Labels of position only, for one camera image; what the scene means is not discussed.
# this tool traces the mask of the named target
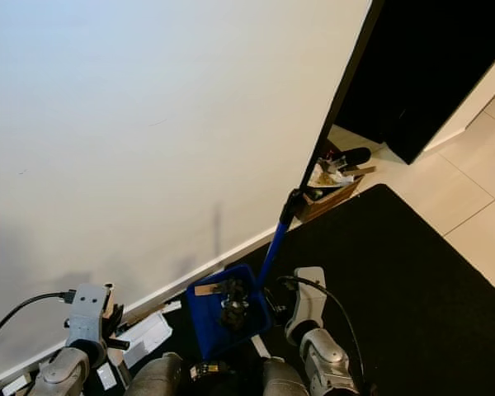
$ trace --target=white paper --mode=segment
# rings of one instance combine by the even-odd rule
[[[97,369],[97,375],[99,375],[99,380],[101,380],[104,390],[108,390],[117,385],[117,380],[108,362]]]
[[[257,334],[256,336],[251,337],[251,342],[260,357],[266,357],[268,359],[271,357],[270,352],[268,352],[266,344],[264,344],[260,335]]]
[[[328,180],[325,177],[321,179],[322,175],[328,176]],[[335,171],[334,173],[325,172],[319,163],[317,162],[313,167],[312,174],[310,175],[308,181],[308,187],[313,188],[334,188],[334,187],[344,187],[352,184],[354,182],[354,177],[343,176],[343,174],[339,171]]]
[[[168,304],[165,304],[165,306],[160,309],[160,312],[162,314],[167,314],[169,312],[176,311],[177,309],[181,309],[181,308],[182,308],[182,302],[179,299],[177,299],[176,301],[172,301]]]
[[[4,396],[10,396],[14,394],[18,389],[21,389],[28,385],[31,382],[31,375],[29,373],[21,375],[13,382],[11,382],[8,386],[5,386],[2,389],[2,394]]]
[[[160,312],[155,312],[142,320],[118,338],[130,342],[130,348],[125,351],[123,357],[128,367],[132,367],[138,361],[154,349],[162,345],[172,335],[172,328]]]

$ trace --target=black cable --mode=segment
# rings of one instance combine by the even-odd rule
[[[363,366],[363,358],[361,357],[361,349],[360,346],[357,342],[357,337],[356,337],[356,332],[354,331],[354,328],[352,326],[352,322],[350,321],[350,318],[348,317],[348,314],[346,310],[343,308],[343,305],[339,302],[339,300],[336,298],[335,295],[333,295],[329,290],[325,289],[322,287],[320,284],[315,283],[314,281],[306,278],[301,278],[299,276],[279,276],[277,278],[278,282],[283,282],[283,281],[293,281],[295,283],[304,283],[305,285],[312,286],[313,288],[319,290],[320,292],[324,293],[331,299],[335,301],[341,312],[343,313],[343,316],[345,317],[346,324],[348,324],[348,328],[350,329],[350,333],[352,335],[352,341],[354,342],[354,345],[356,346],[356,352],[357,352],[357,359],[360,362],[360,369],[361,369],[361,381],[365,381],[365,368]]]
[[[12,318],[12,316],[14,314],[16,314],[18,311],[20,311],[22,308],[24,308],[26,305],[29,305],[31,303],[35,303],[36,301],[39,301],[41,299],[49,299],[49,298],[52,298],[52,297],[57,297],[59,299],[64,299],[64,297],[66,296],[67,292],[65,291],[60,291],[60,292],[57,292],[57,293],[46,293],[46,294],[43,294],[43,295],[36,295],[35,297],[31,297],[30,299],[27,299],[23,302],[21,302],[19,305],[17,305],[15,308],[13,308],[11,310],[10,313],[8,313],[4,319],[2,319],[0,321],[0,329],[3,327],[4,324],[7,323],[7,321],[9,319]]]

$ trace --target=tile floor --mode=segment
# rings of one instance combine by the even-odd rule
[[[377,171],[359,190],[390,186],[495,286],[495,98],[462,135],[410,166],[343,128],[329,138],[343,150],[369,147]]]

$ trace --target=blue handle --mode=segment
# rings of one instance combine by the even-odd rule
[[[279,251],[279,247],[281,246],[281,242],[284,239],[286,231],[290,227],[289,224],[283,224],[281,222],[277,225],[277,230],[275,231],[275,235],[273,236],[273,240],[271,241],[270,247],[267,249],[266,258],[264,259],[264,263],[262,264],[261,273],[257,279],[257,288],[262,289],[264,286],[264,282],[266,282],[267,274],[270,272],[271,266],[275,260],[275,256]]]

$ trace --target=baseboard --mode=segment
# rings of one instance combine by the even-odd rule
[[[440,139],[434,143],[431,142],[423,149],[423,152],[425,154],[435,153],[436,151],[444,148],[446,144],[451,143],[454,138],[458,137],[460,134],[463,134],[464,132],[465,132],[465,128],[460,128],[459,130],[456,130],[453,134],[450,134],[449,136],[443,139]]]
[[[266,231],[261,232],[253,238],[248,239],[246,242],[241,243],[240,245],[234,247],[228,252],[220,255],[219,257],[214,258],[213,260],[207,262],[206,264],[199,266],[194,271],[189,272],[187,275],[182,278],[175,280],[162,287],[159,290],[143,297],[139,301],[136,301],[133,304],[130,304],[126,307],[125,314],[123,316],[123,321],[143,316],[149,311],[154,310],[160,304],[165,302],[168,299],[171,299],[175,295],[179,295],[183,292],[188,285],[192,282],[207,276],[211,273],[222,271],[228,264],[237,261],[239,258],[244,257],[245,255],[253,252],[259,247],[265,245],[270,242],[273,238],[273,234],[275,233],[275,227],[271,227]],[[22,362],[19,365],[12,367],[9,370],[4,371],[0,374],[0,389],[4,386],[10,384],[13,380],[20,377],[22,374],[33,371],[38,368],[39,363],[47,360],[53,355],[58,349],[64,346],[64,341],[48,348],[45,351],[33,356],[27,361]]]

